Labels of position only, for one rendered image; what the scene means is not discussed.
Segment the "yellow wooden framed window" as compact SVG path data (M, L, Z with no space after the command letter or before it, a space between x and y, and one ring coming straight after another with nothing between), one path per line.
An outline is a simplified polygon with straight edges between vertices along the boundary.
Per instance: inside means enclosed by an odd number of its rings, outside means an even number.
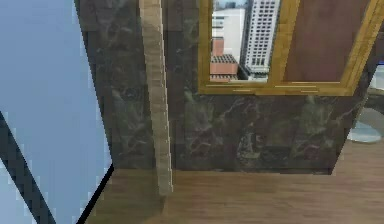
M201 94L354 93L384 0L199 0Z

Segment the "tan wooden post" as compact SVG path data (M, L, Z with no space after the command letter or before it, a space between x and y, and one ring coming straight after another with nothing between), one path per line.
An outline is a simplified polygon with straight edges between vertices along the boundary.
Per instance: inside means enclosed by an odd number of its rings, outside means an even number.
M173 192L161 0L139 0L159 194Z

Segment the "pale blue fridge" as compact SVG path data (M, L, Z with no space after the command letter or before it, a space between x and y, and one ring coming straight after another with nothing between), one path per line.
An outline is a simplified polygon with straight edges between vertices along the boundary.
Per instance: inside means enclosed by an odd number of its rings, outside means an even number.
M56 224L90 224L113 165L75 0L0 0L0 111ZM1 160L0 224L36 224Z

